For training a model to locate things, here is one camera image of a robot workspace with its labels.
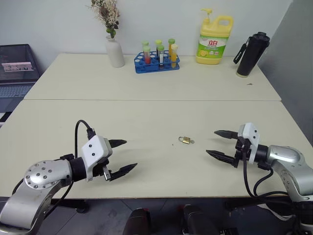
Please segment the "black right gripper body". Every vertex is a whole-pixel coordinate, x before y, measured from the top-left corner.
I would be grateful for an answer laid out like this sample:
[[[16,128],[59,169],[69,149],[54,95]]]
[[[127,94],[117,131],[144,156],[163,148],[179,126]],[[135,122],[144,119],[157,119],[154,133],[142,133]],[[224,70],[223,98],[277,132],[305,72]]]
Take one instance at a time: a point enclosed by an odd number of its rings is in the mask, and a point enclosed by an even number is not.
[[[251,152],[250,150],[250,146],[251,146],[251,142],[249,139],[244,139],[244,138],[240,138],[240,137],[234,137],[234,139],[237,140],[236,145],[235,145],[235,156],[234,156],[234,163],[233,163],[233,167],[237,168],[238,167],[238,163],[240,160],[243,160],[243,154],[246,154],[246,157],[249,158],[249,153]]]

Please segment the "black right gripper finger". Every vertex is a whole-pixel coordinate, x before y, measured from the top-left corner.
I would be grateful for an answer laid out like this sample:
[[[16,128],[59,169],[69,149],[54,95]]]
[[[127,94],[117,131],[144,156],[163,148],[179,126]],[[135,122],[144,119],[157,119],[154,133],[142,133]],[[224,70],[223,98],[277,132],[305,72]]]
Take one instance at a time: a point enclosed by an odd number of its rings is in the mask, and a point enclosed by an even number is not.
[[[226,138],[226,139],[238,139],[238,133],[233,132],[233,131],[228,131],[228,130],[218,130],[215,131],[214,134]]]
[[[230,157],[230,156],[227,156],[226,154],[224,154],[223,152],[219,152],[219,151],[216,151],[216,150],[206,150],[206,152],[212,156],[213,158],[221,161],[221,162],[224,162],[224,163],[227,163],[227,164],[230,164],[230,165],[234,165],[234,162],[235,162],[235,158],[234,157]]]

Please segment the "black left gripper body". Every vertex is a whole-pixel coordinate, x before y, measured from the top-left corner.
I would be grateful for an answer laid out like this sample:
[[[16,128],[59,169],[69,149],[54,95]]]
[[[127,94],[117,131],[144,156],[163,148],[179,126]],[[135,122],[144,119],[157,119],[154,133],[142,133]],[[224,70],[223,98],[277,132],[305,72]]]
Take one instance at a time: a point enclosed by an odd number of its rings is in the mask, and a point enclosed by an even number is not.
[[[93,177],[104,176],[106,181],[111,181],[111,170],[108,169],[109,160],[105,158],[103,162],[98,163],[93,168]]]

